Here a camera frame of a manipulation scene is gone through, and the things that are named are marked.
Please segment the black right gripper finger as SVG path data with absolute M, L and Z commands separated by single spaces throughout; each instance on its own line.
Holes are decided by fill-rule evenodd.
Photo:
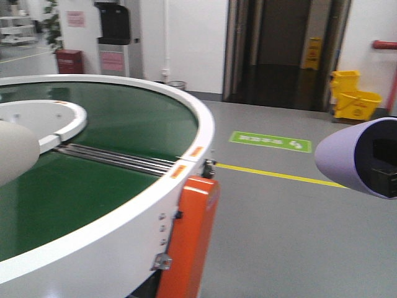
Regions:
M 387 198 L 396 197 L 396 140 L 375 139 L 372 157 L 374 190 Z

